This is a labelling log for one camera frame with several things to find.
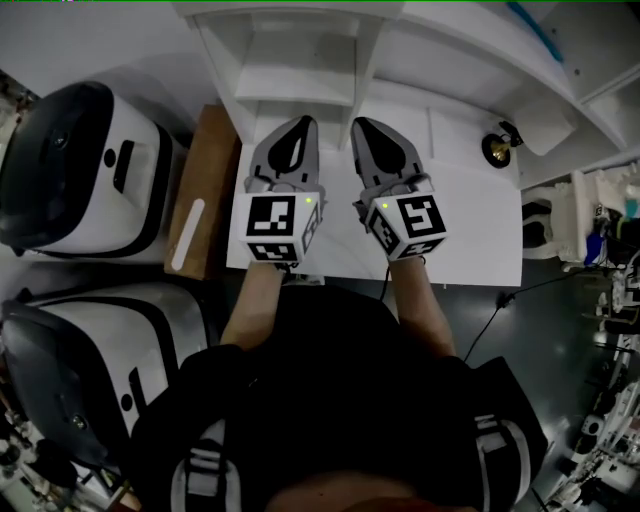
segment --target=white plastic part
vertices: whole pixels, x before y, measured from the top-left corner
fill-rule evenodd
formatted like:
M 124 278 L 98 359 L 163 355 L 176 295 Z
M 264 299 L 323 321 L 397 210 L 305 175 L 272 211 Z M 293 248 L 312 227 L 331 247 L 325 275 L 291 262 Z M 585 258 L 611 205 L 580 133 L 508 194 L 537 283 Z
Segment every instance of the white plastic part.
M 538 156 L 546 155 L 578 127 L 571 107 L 550 97 L 528 103 L 513 119 L 524 144 Z
M 182 233 L 180 233 L 180 239 L 178 240 L 178 245 L 176 246 L 176 252 L 173 255 L 173 259 L 171 260 L 171 268 L 173 270 L 180 270 L 184 265 L 184 259 L 187 256 L 187 252 L 189 252 L 191 240 L 193 240 L 193 235 L 196 232 L 196 228 L 198 227 L 198 222 L 200 222 L 200 217 L 204 210 L 204 206 L 205 202 L 202 199 L 196 199 L 191 205 L 191 210 L 189 210 L 187 221 L 184 223 Z
M 597 186 L 583 173 L 571 173 L 571 184 L 536 187 L 522 194 L 522 204 L 551 203 L 546 216 L 545 240 L 540 247 L 524 249 L 526 259 L 548 259 L 558 256 L 562 261 L 582 264 L 587 256 L 587 237 L 593 230 L 593 216 L 598 204 Z M 525 220 L 524 224 L 537 218 Z

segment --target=dark floor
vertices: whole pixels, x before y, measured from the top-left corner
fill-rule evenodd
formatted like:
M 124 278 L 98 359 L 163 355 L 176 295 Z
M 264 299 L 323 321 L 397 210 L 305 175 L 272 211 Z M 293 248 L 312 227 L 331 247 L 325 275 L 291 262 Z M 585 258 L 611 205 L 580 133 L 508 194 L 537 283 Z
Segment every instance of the dark floor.
M 564 276 L 557 259 L 525 261 L 522 286 L 527 287 Z M 230 304 L 233 304 L 241 275 L 225 280 Z M 601 368 L 611 357 L 593 346 L 597 324 L 581 318 L 580 313 L 593 305 L 597 292 L 585 289 L 592 284 L 592 274 L 584 273 L 519 295 L 507 309 L 501 310 L 476 345 L 469 365 L 476 367 L 503 356 L 538 415 L 543 430 L 552 443 L 545 465 L 534 483 L 538 493 L 549 494 L 560 475 L 557 461 L 567 454 L 583 416 L 594 399 L 595 388 L 585 380 L 601 377 Z M 327 284 L 348 288 L 378 298 L 379 281 L 327 279 Z M 393 286 L 385 302 L 395 310 Z M 480 286 L 435 286 L 435 293 L 456 339 L 456 348 L 464 356 L 473 339 L 495 310 L 501 290 L 515 289 Z M 519 512 L 538 510 L 529 492 L 518 504 Z

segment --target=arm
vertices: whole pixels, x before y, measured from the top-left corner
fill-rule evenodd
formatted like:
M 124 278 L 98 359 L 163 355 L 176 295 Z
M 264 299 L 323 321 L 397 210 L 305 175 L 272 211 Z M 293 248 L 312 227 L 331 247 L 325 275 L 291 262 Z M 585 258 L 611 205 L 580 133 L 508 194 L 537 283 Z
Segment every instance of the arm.
M 282 277 L 282 272 L 270 263 L 249 265 L 238 301 L 222 333 L 221 345 L 234 344 L 250 350 L 269 337 L 278 309 Z
M 451 328 L 420 258 L 392 261 L 389 268 L 402 329 L 425 343 L 434 357 L 455 356 Z

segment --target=white wall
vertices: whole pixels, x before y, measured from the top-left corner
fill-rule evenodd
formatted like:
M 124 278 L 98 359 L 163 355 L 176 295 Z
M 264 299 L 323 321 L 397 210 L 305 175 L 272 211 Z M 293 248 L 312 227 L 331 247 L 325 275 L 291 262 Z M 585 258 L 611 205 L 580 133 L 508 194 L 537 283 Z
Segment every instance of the white wall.
M 626 464 L 608 458 L 608 460 L 605 460 L 598 468 L 596 476 L 601 478 L 609 487 L 623 494 L 627 494 L 638 478 L 638 472 Z
M 0 69 L 40 96 L 93 78 L 174 135 L 218 95 L 169 3 L 0 4 Z

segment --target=white shelf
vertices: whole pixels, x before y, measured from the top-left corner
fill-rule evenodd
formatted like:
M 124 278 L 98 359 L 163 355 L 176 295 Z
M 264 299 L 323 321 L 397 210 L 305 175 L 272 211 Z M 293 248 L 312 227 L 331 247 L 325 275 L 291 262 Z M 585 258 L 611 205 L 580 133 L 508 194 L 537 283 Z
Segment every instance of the white shelf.
M 353 105 L 355 39 L 318 32 L 255 32 L 238 81 L 238 100 Z
M 582 103 L 640 72 L 640 22 L 625 3 L 559 2 L 541 26 Z
M 575 6 L 582 8 L 585 4 Z M 545 18 L 545 26 L 550 16 Z M 579 96 L 573 90 L 574 84 L 567 78 L 562 64 L 518 20 L 509 22 L 475 2 L 407 2 L 401 18 L 471 44 L 524 71 L 586 116 L 619 149 L 625 148 L 624 141 L 609 125 L 578 101 Z M 626 51 L 633 51 L 634 48 L 637 46 L 627 48 Z
M 567 176 L 617 152 L 613 143 L 586 119 L 580 119 L 577 130 L 544 156 L 533 154 L 526 146 L 518 146 L 515 151 L 523 190 Z
M 261 101 L 253 140 L 260 142 L 278 126 L 299 116 L 310 115 L 318 123 L 320 149 L 336 149 L 340 142 L 345 109 L 336 105 Z
M 598 116 L 622 139 L 625 146 L 640 143 L 640 79 L 589 102 Z

